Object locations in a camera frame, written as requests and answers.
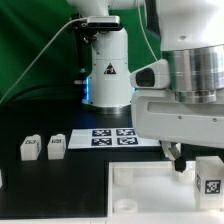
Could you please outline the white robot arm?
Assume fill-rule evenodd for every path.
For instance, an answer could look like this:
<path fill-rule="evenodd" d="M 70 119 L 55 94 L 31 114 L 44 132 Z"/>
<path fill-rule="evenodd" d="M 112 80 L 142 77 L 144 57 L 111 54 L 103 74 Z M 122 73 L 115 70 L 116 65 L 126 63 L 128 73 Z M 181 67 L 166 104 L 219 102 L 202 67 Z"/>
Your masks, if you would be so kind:
<path fill-rule="evenodd" d="M 87 104 L 138 136 L 224 148 L 224 0 L 67 0 L 95 35 Z"/>

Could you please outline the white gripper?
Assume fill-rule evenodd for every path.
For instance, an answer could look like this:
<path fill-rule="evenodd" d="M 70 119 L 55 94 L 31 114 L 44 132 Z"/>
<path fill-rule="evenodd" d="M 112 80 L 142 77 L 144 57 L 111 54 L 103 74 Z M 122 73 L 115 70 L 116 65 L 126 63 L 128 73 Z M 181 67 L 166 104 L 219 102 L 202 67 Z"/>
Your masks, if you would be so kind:
<path fill-rule="evenodd" d="M 217 92 L 214 103 L 186 104 L 175 100 L 170 82 L 165 59 L 131 73 L 130 83 L 136 89 L 131 99 L 132 124 L 139 137 L 162 141 L 173 169 L 183 173 L 186 159 L 180 143 L 224 148 L 224 89 Z"/>

